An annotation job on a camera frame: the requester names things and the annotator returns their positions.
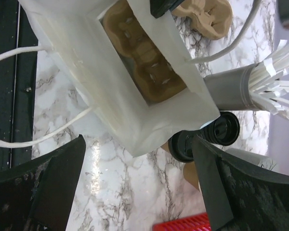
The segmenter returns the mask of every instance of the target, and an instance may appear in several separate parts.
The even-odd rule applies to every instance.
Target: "white marble surface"
[[[234,20],[228,36],[208,41],[189,28],[189,20],[176,23],[192,56],[214,54],[230,44],[251,8],[251,0],[230,0]],[[240,45],[229,55],[200,64],[203,76],[262,60],[273,47],[275,3],[264,0],[256,21]],[[74,86],[44,52],[38,54],[34,139],[65,124],[86,108]],[[236,148],[266,154],[269,114],[236,112],[242,131]],[[183,165],[158,149],[132,158],[111,137],[94,113],[64,132],[34,147],[33,157],[46,154],[82,134],[87,152],[70,214],[68,231],[150,230],[152,224],[205,211],[201,194],[184,181]]]

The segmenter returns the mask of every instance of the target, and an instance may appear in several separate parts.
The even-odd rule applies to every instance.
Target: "white paper bag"
[[[164,144],[181,130],[197,130],[219,111],[167,12],[155,19],[149,0],[128,0],[145,32],[187,89],[148,105],[108,38],[101,20],[116,0],[19,0],[41,45],[88,106],[133,155]]]

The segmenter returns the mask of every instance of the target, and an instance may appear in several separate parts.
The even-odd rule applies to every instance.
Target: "tan cardboard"
[[[233,17],[228,0],[185,0],[172,14],[191,18],[191,27],[211,40],[227,35]]]
[[[162,149],[164,149],[166,152],[169,152],[169,147],[168,147],[168,142],[164,143],[162,146],[161,146]]]
[[[187,163],[184,165],[183,176],[188,183],[190,183],[191,185],[194,186],[194,188],[199,190],[198,174],[194,162]]]
[[[133,80],[147,100],[160,103],[186,88],[140,26],[126,0],[119,0],[106,12],[103,26],[117,52],[133,59]]]

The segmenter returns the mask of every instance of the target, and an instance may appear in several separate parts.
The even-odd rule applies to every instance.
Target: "white rope handle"
[[[25,52],[31,52],[31,51],[43,51],[44,48],[42,46],[35,46],[35,47],[19,47],[14,50],[7,51],[5,53],[0,54],[0,61],[6,58],[9,58],[11,56],[25,53]]]
[[[75,121],[79,120],[80,118],[82,118],[86,114],[88,114],[92,109],[93,109],[92,107],[87,108],[86,110],[84,110],[81,113],[79,113],[76,117],[74,117],[72,120],[67,122],[62,127],[58,128],[57,130],[45,135],[44,137],[41,137],[41,138],[37,139],[35,141],[28,141],[28,142],[22,142],[22,143],[18,143],[18,142],[9,143],[9,142],[5,142],[5,141],[1,141],[0,140],[0,147],[1,148],[26,148],[26,147],[30,147],[30,146],[36,145],[38,143],[41,143],[41,142],[53,137],[54,135],[58,134],[59,132],[63,131],[68,126],[73,124]]]
[[[245,33],[247,32],[248,28],[250,27],[251,23],[256,17],[256,14],[260,8],[261,0],[254,0],[253,6],[251,8],[250,14],[248,15],[245,24],[243,25],[240,33],[236,37],[236,39],[230,44],[229,47],[221,50],[220,52],[207,56],[207,57],[201,57],[201,58],[195,58],[187,61],[190,64],[201,64],[201,63],[206,63],[206,62],[211,62],[216,59],[219,59],[223,57],[224,55],[230,53],[234,48],[237,47],[237,45],[240,43],[240,41],[243,39]]]
[[[32,51],[43,51],[43,50],[45,50],[45,49],[42,46],[16,48],[14,50],[7,51],[7,52],[5,52],[3,54],[0,54],[0,61],[3,60],[3,59],[6,59],[8,57],[20,54],[20,53],[32,52]],[[10,143],[10,142],[5,142],[5,141],[1,141],[0,140],[0,147],[1,148],[25,148],[25,147],[30,147],[30,146],[36,145],[38,143],[41,143],[41,142],[43,142],[43,141],[55,136],[59,132],[63,131],[68,126],[73,124],[75,121],[77,121],[80,118],[84,117],[91,110],[93,110],[93,107],[89,107],[88,109],[86,109],[83,112],[79,113],[75,118],[73,118],[71,121],[67,122],[62,127],[58,128],[57,130],[45,135],[44,137],[41,137],[41,138],[37,139],[35,141]]]

